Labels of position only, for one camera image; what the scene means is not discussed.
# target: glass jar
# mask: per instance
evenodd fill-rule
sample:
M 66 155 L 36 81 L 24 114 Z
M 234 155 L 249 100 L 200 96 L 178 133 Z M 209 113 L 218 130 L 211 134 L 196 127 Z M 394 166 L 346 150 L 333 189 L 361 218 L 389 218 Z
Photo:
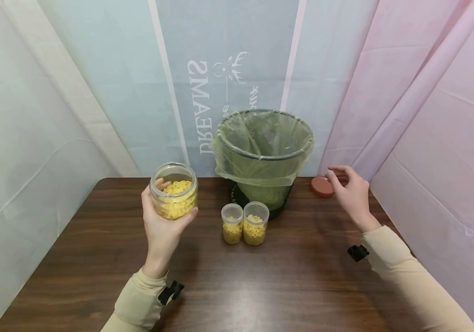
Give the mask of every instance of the glass jar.
M 244 206 L 243 238 L 249 245 L 262 244 L 267 234 L 270 211 L 261 202 L 250 202 Z
M 198 204 L 198 179 L 187 165 L 163 164 L 150 179 L 150 193 L 157 213 L 176 220 Z
M 242 207 L 230 203 L 222 207 L 222 234 L 228 244 L 237 244 L 242 237 Z

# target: yellow pasta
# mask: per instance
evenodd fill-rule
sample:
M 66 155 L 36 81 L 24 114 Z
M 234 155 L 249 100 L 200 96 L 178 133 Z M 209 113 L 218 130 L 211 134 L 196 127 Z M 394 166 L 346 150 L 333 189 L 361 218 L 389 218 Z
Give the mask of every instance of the yellow pasta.
M 228 221 L 233 221 L 233 217 L 227 217 Z M 222 225 L 222 233 L 224 235 L 224 241 L 228 244 L 237 244 L 240 242 L 242 235 L 242 220 L 236 224 L 230 224 L 224 222 Z
M 168 194 L 183 192 L 189 188 L 191 184 L 192 182 L 187 180 L 174 181 L 163 189 L 163 192 Z M 196 190 L 191 190 L 184 196 L 174 198 L 162 197 L 159 205 L 157 213 L 159 213 L 161 217 L 168 220 L 181 218 L 196 206 Z
M 249 245 L 262 244 L 267 232 L 267 225 L 261 224 L 262 222 L 263 220 L 261 219 L 261 217 L 254 216 L 253 214 L 250 214 L 246 218 L 244 218 L 244 242 Z

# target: mesh trash can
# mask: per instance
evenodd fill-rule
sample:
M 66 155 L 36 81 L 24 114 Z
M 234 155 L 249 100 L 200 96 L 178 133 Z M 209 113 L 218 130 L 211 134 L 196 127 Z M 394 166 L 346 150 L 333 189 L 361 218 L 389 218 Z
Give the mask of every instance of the mesh trash can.
M 314 137 L 302 119 L 271 109 L 235 112 L 211 140 L 218 175 L 228 181 L 230 201 L 268 206 L 270 219 L 285 207 L 292 184 L 312 152 Z

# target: right hand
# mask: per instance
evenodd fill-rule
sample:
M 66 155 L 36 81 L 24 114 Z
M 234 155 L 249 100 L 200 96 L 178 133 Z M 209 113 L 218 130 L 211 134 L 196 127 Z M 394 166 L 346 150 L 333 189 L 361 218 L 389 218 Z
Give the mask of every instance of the right hand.
M 370 213 L 369 182 L 357 174 L 353 168 L 346 165 L 329 167 L 325 176 L 331 183 L 338 202 L 360 231 L 365 233 L 381 226 Z
M 157 179 L 156 187 L 163 189 L 170 182 L 163 183 L 163 179 Z M 146 238 L 148 240 L 148 255 L 143 272 L 146 276 L 159 279 L 164 276 L 167 264 L 178 247 L 182 232 L 198 214 L 198 207 L 185 214 L 177 220 L 166 220 L 157 214 L 153 205 L 150 186 L 141 194 L 143 203 L 143 220 Z

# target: black clip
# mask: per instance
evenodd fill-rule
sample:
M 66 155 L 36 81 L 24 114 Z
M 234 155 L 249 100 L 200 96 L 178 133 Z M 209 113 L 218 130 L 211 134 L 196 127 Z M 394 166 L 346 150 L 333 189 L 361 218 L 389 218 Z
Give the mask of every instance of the black clip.
M 353 245 L 349 247 L 348 254 L 351 256 L 351 258 L 353 258 L 355 262 L 358 262 L 362 260 L 364 257 L 366 257 L 367 255 L 369 255 L 370 253 L 367 251 L 366 248 L 364 248 L 363 245 L 359 245 L 359 246 Z
M 184 288 L 185 286 L 183 284 L 174 280 L 170 287 L 165 287 L 164 290 L 161 291 L 157 299 L 161 304 L 167 305 L 170 301 L 180 297 L 180 293 Z

